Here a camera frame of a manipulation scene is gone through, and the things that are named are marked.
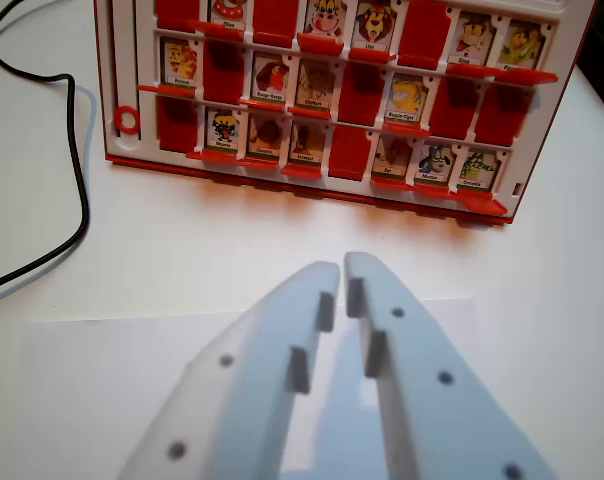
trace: cartoon bird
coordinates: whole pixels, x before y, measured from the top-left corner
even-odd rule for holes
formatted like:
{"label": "cartoon bird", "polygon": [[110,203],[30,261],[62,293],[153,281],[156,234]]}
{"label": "cartoon bird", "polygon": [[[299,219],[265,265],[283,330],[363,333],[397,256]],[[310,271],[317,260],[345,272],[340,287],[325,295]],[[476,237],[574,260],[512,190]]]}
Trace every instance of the cartoon bird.
{"label": "cartoon bird", "polygon": [[316,0],[313,6],[315,11],[311,15],[311,20],[305,27],[304,33],[315,33],[333,38],[342,35],[340,17],[346,14],[346,5],[342,0]]}
{"label": "cartoon bird", "polygon": [[213,117],[213,128],[218,140],[221,142],[230,143],[231,137],[238,135],[238,121],[231,113],[231,110],[220,110]]}
{"label": "cartoon bird", "polygon": [[489,24],[486,20],[481,17],[471,17],[464,24],[464,31],[460,38],[458,38],[457,51],[463,52],[465,50],[471,50],[473,47],[476,50],[480,50],[480,47],[484,44],[481,41],[482,35],[489,28]]}
{"label": "cartoon bird", "polygon": [[541,46],[537,30],[518,28],[511,35],[509,44],[502,48],[499,62],[520,65],[527,60],[535,60]]}
{"label": "cartoon bird", "polygon": [[421,173],[442,173],[447,165],[451,165],[451,159],[442,154],[443,148],[442,145],[429,147],[429,154],[422,159],[419,165]]}
{"label": "cartoon bird", "polygon": [[473,155],[468,157],[464,162],[460,178],[464,178],[466,180],[477,180],[482,170],[493,172],[495,168],[484,163],[483,153],[474,152]]}
{"label": "cartoon bird", "polygon": [[192,79],[195,75],[197,56],[187,45],[171,45],[168,48],[169,64],[173,73]]}
{"label": "cartoon bird", "polygon": [[289,67],[287,67],[281,60],[267,63],[258,72],[255,77],[258,88],[262,91],[266,91],[268,88],[272,88],[277,92],[284,90],[286,82],[284,77],[289,73]]}
{"label": "cartoon bird", "polygon": [[391,102],[398,110],[416,114],[422,108],[423,88],[413,80],[400,80],[393,84]]}

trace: red plastic hinge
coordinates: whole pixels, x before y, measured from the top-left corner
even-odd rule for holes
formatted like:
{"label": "red plastic hinge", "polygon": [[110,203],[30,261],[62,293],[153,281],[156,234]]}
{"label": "red plastic hinge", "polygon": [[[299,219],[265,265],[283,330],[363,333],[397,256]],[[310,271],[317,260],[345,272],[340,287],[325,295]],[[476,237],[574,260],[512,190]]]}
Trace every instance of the red plastic hinge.
{"label": "red plastic hinge", "polygon": [[298,33],[298,45],[300,50],[309,53],[319,53],[337,57],[342,53],[343,43],[338,43],[335,38],[324,38],[312,33]]}
{"label": "red plastic hinge", "polygon": [[232,43],[208,41],[203,55],[204,99],[237,104],[244,85],[244,57]]}
{"label": "red plastic hinge", "polygon": [[349,51],[349,58],[351,60],[360,60],[363,62],[371,63],[389,63],[391,60],[395,60],[397,55],[390,55],[389,52],[382,52],[380,50],[366,50],[364,48],[352,48]]}
{"label": "red plastic hinge", "polygon": [[192,22],[200,18],[199,0],[156,0],[158,28],[192,33]]}
{"label": "red plastic hinge", "polygon": [[495,79],[498,82],[532,87],[543,83],[555,83],[558,81],[558,76],[554,73],[529,70],[528,68],[512,68],[510,70],[500,71],[495,75]]}
{"label": "red plastic hinge", "polygon": [[250,155],[236,160],[235,163],[243,167],[260,168],[262,170],[275,170],[278,168],[278,160],[266,160],[264,158],[252,157]]}
{"label": "red plastic hinge", "polygon": [[287,108],[287,110],[294,115],[303,115],[305,117],[320,118],[322,120],[331,119],[331,112],[324,112],[322,110],[312,110],[310,108],[304,108],[304,107],[289,107],[289,108]]}
{"label": "red plastic hinge", "polygon": [[438,68],[451,25],[446,9],[445,3],[427,0],[413,0],[409,4],[398,64],[428,70]]}
{"label": "red plastic hinge", "polygon": [[383,90],[384,78],[378,67],[348,62],[344,67],[338,120],[373,126]]}
{"label": "red plastic hinge", "polygon": [[510,147],[529,111],[533,95],[520,87],[492,84],[475,126],[475,141]]}
{"label": "red plastic hinge", "polygon": [[299,0],[255,0],[253,41],[291,48],[298,18]]}
{"label": "red plastic hinge", "polygon": [[235,153],[220,152],[210,148],[205,148],[201,152],[187,153],[186,156],[187,158],[212,163],[235,163],[237,158],[237,154]]}
{"label": "red plastic hinge", "polygon": [[401,190],[405,192],[415,190],[415,187],[407,185],[406,180],[378,177],[373,174],[371,175],[371,184],[379,188],[389,188],[391,190]]}
{"label": "red plastic hinge", "polygon": [[419,123],[415,125],[394,122],[391,120],[385,120],[382,128],[390,133],[399,133],[401,135],[411,135],[412,137],[428,137],[431,135],[429,130],[424,130],[420,127]]}
{"label": "red plastic hinge", "polygon": [[151,85],[138,85],[138,90],[159,93],[160,95],[168,95],[171,97],[195,98],[194,88],[172,87],[171,85],[158,85],[157,87]]}
{"label": "red plastic hinge", "polygon": [[444,185],[427,185],[416,182],[413,188],[425,197],[450,199],[453,196],[449,187]]}
{"label": "red plastic hinge", "polygon": [[309,180],[318,180],[322,178],[322,169],[320,165],[301,165],[299,163],[287,163],[281,170],[282,174],[289,177],[306,178]]}
{"label": "red plastic hinge", "polygon": [[502,70],[484,65],[470,65],[466,63],[449,63],[446,67],[446,73],[451,75],[461,75],[463,77],[486,78],[494,77]]}
{"label": "red plastic hinge", "polygon": [[242,105],[248,105],[251,108],[258,108],[260,110],[268,110],[269,112],[284,112],[284,105],[281,103],[263,102],[261,100],[253,99],[240,99]]}
{"label": "red plastic hinge", "polygon": [[207,37],[219,38],[221,40],[232,40],[241,42],[244,40],[244,32],[235,28],[225,27],[212,22],[203,22],[201,20],[193,20],[189,23],[193,30],[198,30],[204,33]]}
{"label": "red plastic hinge", "polygon": [[455,197],[462,202],[466,208],[475,213],[497,215],[501,217],[509,211],[508,208],[493,199],[493,194],[491,192],[477,192],[465,188],[458,188]]}
{"label": "red plastic hinge", "polygon": [[431,112],[431,135],[466,138],[479,98],[473,80],[442,78]]}
{"label": "red plastic hinge", "polygon": [[333,133],[329,176],[361,181],[371,149],[366,130],[338,125]]}

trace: cartoon character face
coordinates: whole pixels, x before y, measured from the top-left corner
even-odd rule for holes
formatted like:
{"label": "cartoon character face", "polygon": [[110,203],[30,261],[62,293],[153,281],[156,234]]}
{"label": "cartoon character face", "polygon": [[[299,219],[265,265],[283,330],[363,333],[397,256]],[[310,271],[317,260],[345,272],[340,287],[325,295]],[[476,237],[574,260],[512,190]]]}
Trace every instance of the cartoon character face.
{"label": "cartoon character face", "polygon": [[468,46],[476,45],[480,41],[482,35],[484,35],[486,29],[487,26],[484,23],[476,23],[476,21],[471,19],[464,25],[464,33],[462,34],[461,41]]}
{"label": "cartoon character face", "polygon": [[372,5],[360,18],[360,34],[371,43],[386,37],[392,28],[388,7]]}
{"label": "cartoon character face", "polygon": [[442,173],[447,165],[451,165],[451,160],[442,154],[442,146],[429,147],[429,155],[420,162],[420,172]]}
{"label": "cartoon character face", "polygon": [[176,69],[179,67],[184,61],[184,57],[182,56],[182,48],[179,46],[169,47],[169,63],[171,66]]}
{"label": "cartoon character face", "polygon": [[315,3],[315,12],[311,15],[311,26],[322,32],[332,32],[340,23],[339,10],[341,0],[319,0]]}
{"label": "cartoon character face", "polygon": [[213,127],[221,142],[230,142],[237,135],[238,121],[230,110],[221,110],[213,118]]}
{"label": "cartoon character face", "polygon": [[422,92],[416,82],[399,81],[392,87],[391,101],[400,110],[418,113],[422,107]]}

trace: cartoon cow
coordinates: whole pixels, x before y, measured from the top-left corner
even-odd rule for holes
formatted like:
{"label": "cartoon cow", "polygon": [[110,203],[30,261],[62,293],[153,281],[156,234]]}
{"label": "cartoon cow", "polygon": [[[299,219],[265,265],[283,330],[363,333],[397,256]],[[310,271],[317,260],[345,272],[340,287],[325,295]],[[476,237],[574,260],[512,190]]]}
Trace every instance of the cartoon cow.
{"label": "cartoon cow", "polygon": [[304,33],[333,38],[341,36],[340,15],[346,12],[346,5],[342,3],[342,0],[316,0],[313,6],[315,11],[311,15],[311,20],[304,29]]}

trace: screw hole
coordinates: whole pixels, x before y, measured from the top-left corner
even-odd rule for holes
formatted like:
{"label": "screw hole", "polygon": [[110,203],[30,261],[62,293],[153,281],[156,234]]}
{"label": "screw hole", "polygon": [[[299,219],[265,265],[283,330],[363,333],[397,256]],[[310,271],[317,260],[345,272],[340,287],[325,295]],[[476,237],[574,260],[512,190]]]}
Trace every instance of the screw hole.
{"label": "screw hole", "polygon": [[504,476],[509,480],[521,480],[524,478],[522,469],[514,463],[509,463],[504,467]]}
{"label": "screw hole", "polygon": [[438,374],[438,380],[442,385],[451,385],[453,383],[453,375],[444,370]]}
{"label": "screw hole", "polygon": [[225,353],[220,357],[220,365],[224,368],[231,366],[233,362],[235,362],[235,359],[228,353]]}
{"label": "screw hole", "polygon": [[186,445],[182,441],[173,442],[169,446],[169,451],[167,455],[171,460],[180,460],[184,455],[186,455]]}

